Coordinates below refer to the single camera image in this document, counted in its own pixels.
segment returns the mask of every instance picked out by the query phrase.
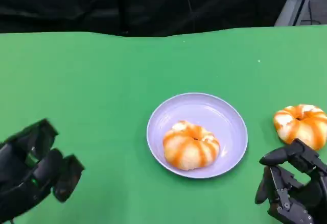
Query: donut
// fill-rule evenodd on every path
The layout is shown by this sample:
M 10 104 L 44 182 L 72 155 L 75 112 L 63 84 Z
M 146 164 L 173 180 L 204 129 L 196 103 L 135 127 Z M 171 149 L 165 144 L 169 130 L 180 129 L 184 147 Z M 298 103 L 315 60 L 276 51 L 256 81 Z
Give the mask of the donut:
M 213 133 L 182 120 L 172 126 L 163 138 L 166 160 L 176 168 L 190 170 L 214 162 L 219 142 Z
M 275 113 L 273 123 L 278 136 L 286 144 L 298 138 L 312 149 L 319 150 L 326 143 L 327 116 L 316 106 L 288 106 Z

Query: cable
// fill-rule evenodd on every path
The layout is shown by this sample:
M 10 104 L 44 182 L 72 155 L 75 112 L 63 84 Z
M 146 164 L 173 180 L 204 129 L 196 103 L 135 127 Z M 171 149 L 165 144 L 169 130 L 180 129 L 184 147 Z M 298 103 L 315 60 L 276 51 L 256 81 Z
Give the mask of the cable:
M 310 25 L 312 25 L 311 1 L 308 2 L 308 7 L 309 7 Z
M 193 24 L 193 33 L 195 33 L 195 19 L 194 19 L 194 12 L 191 6 L 191 1 L 188 0 L 188 4 L 189 4 L 189 10 L 190 10 L 190 15 L 191 15 L 191 19 L 192 19 L 192 24 Z
M 309 21 L 310 25 L 313 25 L 314 22 L 317 23 L 318 25 L 321 25 L 322 23 L 320 21 L 312 19 L 311 1 L 308 2 L 308 8 L 309 8 L 309 18 L 310 18 L 310 20 L 302 20 L 302 21 L 304 21 L 304 22 Z

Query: plate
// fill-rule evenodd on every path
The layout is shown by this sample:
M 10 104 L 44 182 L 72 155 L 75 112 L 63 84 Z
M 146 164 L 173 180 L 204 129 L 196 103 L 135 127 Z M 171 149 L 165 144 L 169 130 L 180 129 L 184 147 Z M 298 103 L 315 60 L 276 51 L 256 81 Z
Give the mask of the plate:
M 180 170 L 164 156 L 165 133 L 180 120 L 187 120 L 211 131 L 220 143 L 220 152 L 213 164 L 193 170 Z M 243 118 L 230 104 L 209 94 L 186 93 L 163 102 L 151 115 L 147 141 L 153 156 L 166 169 L 188 178 L 211 178 L 234 168 L 247 148 L 247 129 Z

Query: black backdrop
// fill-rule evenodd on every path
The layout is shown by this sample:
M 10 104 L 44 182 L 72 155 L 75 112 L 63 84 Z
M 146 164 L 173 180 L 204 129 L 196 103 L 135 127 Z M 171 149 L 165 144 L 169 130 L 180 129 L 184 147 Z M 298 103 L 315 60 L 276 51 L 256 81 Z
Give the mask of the black backdrop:
M 273 26 L 286 0 L 0 0 L 0 33 L 168 36 Z

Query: green table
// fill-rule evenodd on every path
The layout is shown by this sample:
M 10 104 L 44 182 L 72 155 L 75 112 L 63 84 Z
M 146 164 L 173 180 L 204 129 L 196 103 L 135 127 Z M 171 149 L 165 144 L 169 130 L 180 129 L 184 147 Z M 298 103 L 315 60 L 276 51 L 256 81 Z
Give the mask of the green table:
M 55 146 L 86 167 L 68 202 L 50 196 L 17 224 L 277 223 L 267 203 L 254 204 L 258 160 L 281 146 L 275 111 L 299 103 L 327 111 L 326 35 L 323 26 L 169 38 L 0 35 L 1 140 L 47 117 L 60 133 Z M 152 111 L 184 92 L 219 96 L 246 122 L 247 153 L 221 177 L 179 177 L 148 150 Z

